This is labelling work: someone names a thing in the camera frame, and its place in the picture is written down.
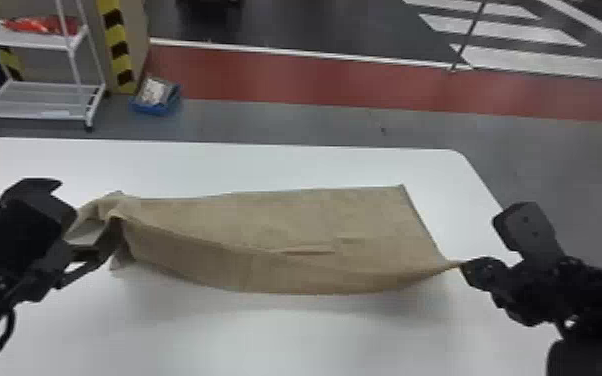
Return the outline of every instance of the gray floor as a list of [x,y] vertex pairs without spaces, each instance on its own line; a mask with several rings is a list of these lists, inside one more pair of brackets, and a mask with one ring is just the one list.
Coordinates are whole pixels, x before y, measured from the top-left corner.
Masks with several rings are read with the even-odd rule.
[[602,267],[602,123],[202,100],[157,119],[113,97],[96,126],[0,121],[0,136],[453,149],[503,206],[537,201],[564,248]]

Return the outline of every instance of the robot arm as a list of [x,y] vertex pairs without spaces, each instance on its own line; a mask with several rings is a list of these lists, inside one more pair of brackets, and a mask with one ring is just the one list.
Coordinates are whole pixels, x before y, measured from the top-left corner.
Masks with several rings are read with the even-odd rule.
[[92,246],[63,240],[76,213],[52,196],[60,185],[56,180],[24,179],[0,197],[0,320],[7,318],[0,350],[14,328],[14,306],[39,302],[49,290],[61,289],[96,270],[119,246],[121,226],[116,221]]
[[514,321],[556,326],[562,340],[549,351],[549,376],[602,376],[602,269],[565,255],[535,203],[512,205],[493,227],[523,260],[513,267],[491,257],[466,262],[467,283],[489,292]]

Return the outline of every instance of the red floor stripe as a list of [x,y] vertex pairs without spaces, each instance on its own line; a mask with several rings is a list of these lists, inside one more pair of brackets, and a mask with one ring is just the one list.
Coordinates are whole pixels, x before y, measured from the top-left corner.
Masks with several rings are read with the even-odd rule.
[[602,80],[165,46],[147,70],[193,99],[602,121]]

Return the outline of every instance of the white wire shelf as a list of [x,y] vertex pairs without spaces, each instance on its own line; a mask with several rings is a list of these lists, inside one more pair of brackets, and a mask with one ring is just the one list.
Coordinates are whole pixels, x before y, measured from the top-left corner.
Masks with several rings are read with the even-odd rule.
[[81,89],[80,94],[76,84],[8,80],[0,88],[0,118],[90,120],[105,85]]
[[0,46],[38,48],[46,50],[74,51],[79,47],[86,34],[88,27],[82,25],[76,35],[67,38],[63,35],[44,35],[35,33],[23,33],[6,29],[0,21]]

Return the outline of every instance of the white table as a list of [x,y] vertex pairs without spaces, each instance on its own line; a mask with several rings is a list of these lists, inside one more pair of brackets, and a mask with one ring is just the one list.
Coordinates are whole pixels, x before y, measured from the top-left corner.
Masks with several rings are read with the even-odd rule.
[[[500,211],[460,154],[0,138],[0,193],[23,177],[64,182],[72,205],[113,190],[143,197],[404,183],[441,251],[514,261]],[[101,268],[19,307],[0,375],[544,375],[552,327],[523,328],[459,271],[406,291],[244,294],[142,266]]]

